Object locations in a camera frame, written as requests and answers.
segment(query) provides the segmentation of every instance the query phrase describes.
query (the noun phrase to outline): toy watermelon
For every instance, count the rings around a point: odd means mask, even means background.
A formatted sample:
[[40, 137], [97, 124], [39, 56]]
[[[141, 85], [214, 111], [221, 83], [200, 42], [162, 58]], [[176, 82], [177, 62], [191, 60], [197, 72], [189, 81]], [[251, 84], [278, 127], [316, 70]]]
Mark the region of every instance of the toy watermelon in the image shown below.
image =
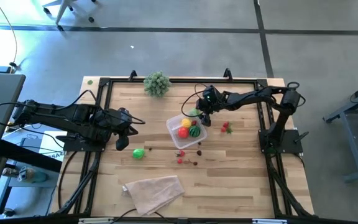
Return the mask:
[[194, 138], [198, 137], [200, 135], [200, 128], [196, 125], [190, 127], [189, 135]]

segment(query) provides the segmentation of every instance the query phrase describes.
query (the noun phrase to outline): cloth towel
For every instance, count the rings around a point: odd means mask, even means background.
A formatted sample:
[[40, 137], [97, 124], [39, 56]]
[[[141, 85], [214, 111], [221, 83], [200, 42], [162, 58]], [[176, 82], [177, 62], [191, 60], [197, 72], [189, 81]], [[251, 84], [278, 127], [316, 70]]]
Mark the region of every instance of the cloth towel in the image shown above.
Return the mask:
[[150, 215], [185, 193], [177, 175], [138, 180], [124, 186], [140, 215]]

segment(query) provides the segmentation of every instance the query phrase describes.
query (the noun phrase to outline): concrete floor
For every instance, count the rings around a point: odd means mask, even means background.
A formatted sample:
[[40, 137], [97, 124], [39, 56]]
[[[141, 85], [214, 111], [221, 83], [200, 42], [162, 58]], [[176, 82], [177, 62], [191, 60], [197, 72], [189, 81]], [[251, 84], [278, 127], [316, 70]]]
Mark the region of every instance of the concrete floor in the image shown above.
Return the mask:
[[[103, 10], [110, 7], [101, 2]], [[112, 10], [142, 12], [142, 19], [133, 22], [137, 14], [129, 12], [121, 12], [116, 20], [108, 13], [94, 15], [111, 27], [257, 27], [252, 0], [187, 2], [191, 8], [204, 9], [199, 13], [173, 1], [153, 0], [148, 7], [135, 0], [111, 2]], [[267, 29], [358, 30], [358, 0], [260, 0], [260, 5]], [[170, 15], [167, 9], [175, 13]], [[258, 34], [17, 31], [16, 35], [18, 73], [27, 76], [20, 100], [65, 105], [78, 95], [83, 76], [129, 75], [131, 70], [139, 75], [162, 70], [175, 76], [220, 77], [229, 67], [235, 77], [267, 76]], [[303, 147], [315, 214], [358, 221], [358, 181], [342, 181], [343, 175], [356, 170], [344, 131], [339, 121], [328, 125], [321, 119], [358, 89], [358, 35], [267, 35], [267, 43], [274, 77], [300, 82], [298, 90], [306, 98], [293, 119], [301, 132], [310, 132]], [[10, 31], [0, 30], [0, 65], [12, 60], [13, 50]]]

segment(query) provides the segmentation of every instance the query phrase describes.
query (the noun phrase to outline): wooden tabletop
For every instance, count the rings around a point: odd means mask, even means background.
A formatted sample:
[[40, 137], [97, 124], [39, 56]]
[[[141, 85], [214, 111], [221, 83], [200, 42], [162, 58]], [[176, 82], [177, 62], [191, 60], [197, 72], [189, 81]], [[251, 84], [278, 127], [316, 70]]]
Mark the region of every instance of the wooden tabletop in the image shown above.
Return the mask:
[[[100, 77], [84, 77], [81, 92], [92, 90], [96, 94], [99, 79]], [[284, 86], [284, 81], [281, 78], [269, 78], [268, 84]], [[170, 91], [161, 99], [147, 96], [143, 83], [113, 85], [111, 108], [124, 107], [131, 115], [146, 121], [146, 124], [133, 125], [139, 134], [129, 137], [130, 144], [123, 151], [115, 150], [115, 136], [109, 141], [99, 166], [92, 216], [117, 217], [134, 208], [131, 198], [122, 196], [122, 185], [125, 183], [177, 175], [185, 193], [159, 210], [165, 217], [273, 217], [266, 162], [264, 155], [260, 153], [257, 137], [260, 126], [255, 104], [243, 106], [236, 111], [222, 110], [211, 115], [212, 125], [206, 127], [208, 137], [201, 145], [196, 144], [185, 149], [185, 159], [196, 161], [198, 165], [177, 164], [175, 152], [178, 149], [173, 145], [166, 121], [180, 114], [181, 104], [194, 93], [194, 85], [194, 83], [174, 83]], [[223, 83], [214, 86], [219, 91], [238, 93], [254, 90], [250, 84]], [[185, 111], [194, 108], [196, 100], [197, 97], [189, 100]], [[94, 101], [89, 94], [86, 94], [79, 103], [93, 104]], [[273, 113], [277, 118], [278, 111]], [[232, 134], [220, 132], [225, 121], [232, 123]], [[292, 127], [290, 118], [287, 128]], [[137, 148], [146, 149], [145, 157], [141, 160], [132, 158], [132, 151]], [[196, 154], [197, 150], [202, 151], [202, 156]], [[65, 156], [63, 165], [69, 155]], [[77, 153], [68, 165], [62, 183], [62, 203], [70, 197], [78, 185], [83, 157], [84, 153]], [[289, 189], [302, 206], [313, 213], [301, 161], [293, 155], [283, 154], [283, 164]], [[280, 191], [278, 194], [280, 207], [284, 211]], [[85, 189], [83, 208], [87, 195], [88, 189]], [[57, 210], [57, 194], [55, 194], [51, 212]], [[139, 215], [137, 212], [132, 212], [127, 216]]]

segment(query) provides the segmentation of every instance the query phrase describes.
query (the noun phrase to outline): yellow lemon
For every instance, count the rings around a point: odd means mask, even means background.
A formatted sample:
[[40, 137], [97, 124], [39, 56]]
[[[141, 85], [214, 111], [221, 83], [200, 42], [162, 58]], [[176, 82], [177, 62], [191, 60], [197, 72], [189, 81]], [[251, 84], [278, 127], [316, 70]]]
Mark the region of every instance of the yellow lemon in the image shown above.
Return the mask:
[[191, 126], [191, 120], [188, 118], [185, 118], [181, 121], [181, 126], [184, 128], [190, 128]]

